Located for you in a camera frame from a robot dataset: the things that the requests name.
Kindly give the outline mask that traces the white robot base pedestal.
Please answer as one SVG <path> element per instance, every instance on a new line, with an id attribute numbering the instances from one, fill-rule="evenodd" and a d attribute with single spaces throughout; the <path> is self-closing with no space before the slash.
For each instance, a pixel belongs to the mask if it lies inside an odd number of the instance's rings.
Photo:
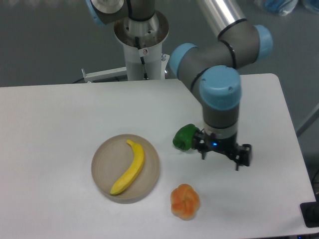
<path id="1" fill-rule="evenodd" d="M 122 44 L 128 81 L 162 80 L 169 57 L 162 52 L 162 44 L 169 33 L 166 17 L 155 11 L 146 21 L 129 17 L 118 20 L 114 33 Z"/>

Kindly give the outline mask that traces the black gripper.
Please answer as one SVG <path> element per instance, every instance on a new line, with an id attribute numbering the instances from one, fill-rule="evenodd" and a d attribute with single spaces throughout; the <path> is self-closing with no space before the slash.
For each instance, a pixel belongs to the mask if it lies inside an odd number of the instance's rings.
<path id="1" fill-rule="evenodd" d="M 238 145 L 237 133 L 227 138 L 216 138 L 214 134 L 208 135 L 203 130 L 196 131 L 192 138 L 192 149 L 201 154 L 202 160 L 210 151 L 223 154 L 235 162 L 236 171 L 241 166 L 249 167 L 252 159 L 252 145 Z"/>

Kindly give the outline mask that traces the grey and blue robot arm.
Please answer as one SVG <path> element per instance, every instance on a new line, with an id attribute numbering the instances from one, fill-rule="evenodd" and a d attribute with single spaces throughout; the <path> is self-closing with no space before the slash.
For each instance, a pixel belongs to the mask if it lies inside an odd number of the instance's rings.
<path id="1" fill-rule="evenodd" d="M 237 143 L 239 106 L 242 95 L 238 68 L 254 63 L 273 49 L 271 33 L 262 25 L 252 26 L 234 0 L 200 0 L 217 43 L 205 50 L 191 43 L 178 46 L 168 61 L 171 71 L 201 103 L 204 128 L 189 124 L 174 136 L 176 148 L 195 149 L 202 155 L 215 151 L 233 160 L 237 167 L 249 166 L 252 146 Z M 169 26 L 152 0 L 89 0 L 96 23 L 114 24 L 122 44 L 128 80 L 164 78 L 161 45 Z"/>

